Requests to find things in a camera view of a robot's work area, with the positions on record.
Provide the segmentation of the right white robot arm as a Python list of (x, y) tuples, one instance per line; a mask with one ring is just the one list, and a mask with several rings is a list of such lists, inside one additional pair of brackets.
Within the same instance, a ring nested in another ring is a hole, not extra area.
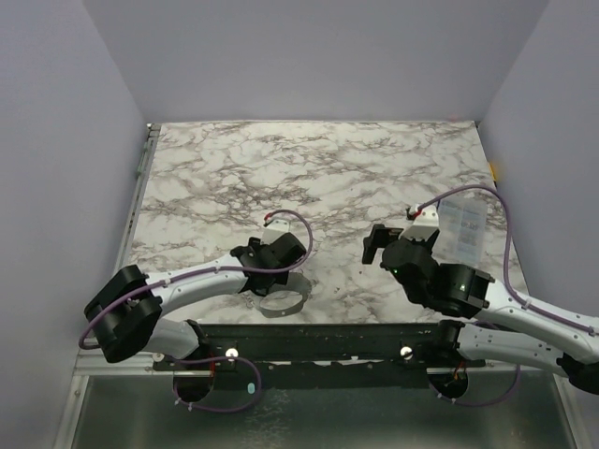
[(373, 226), (363, 240), (362, 263), (381, 254), (381, 269), (402, 287), (409, 302), (453, 318), (500, 326), (489, 336), (459, 325), (430, 343), (431, 358), (450, 366), (465, 359), (495, 359), (566, 378), (586, 393), (598, 392), (598, 319), (509, 289), (485, 271), (438, 263), (432, 248), (439, 235), (409, 239), (402, 228)]

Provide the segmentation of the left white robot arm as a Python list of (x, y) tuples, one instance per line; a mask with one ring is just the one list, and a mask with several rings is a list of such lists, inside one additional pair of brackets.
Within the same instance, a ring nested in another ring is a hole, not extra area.
[(168, 334), (182, 339), (165, 348), (183, 367), (196, 369), (207, 347), (186, 322), (168, 325), (164, 317), (201, 300), (250, 291), (267, 294), (285, 284), (292, 270), (307, 258), (304, 246), (290, 232), (270, 243), (251, 238), (246, 245), (205, 264), (170, 272), (144, 273), (137, 265), (119, 269), (85, 306), (84, 316), (109, 363), (153, 351)]

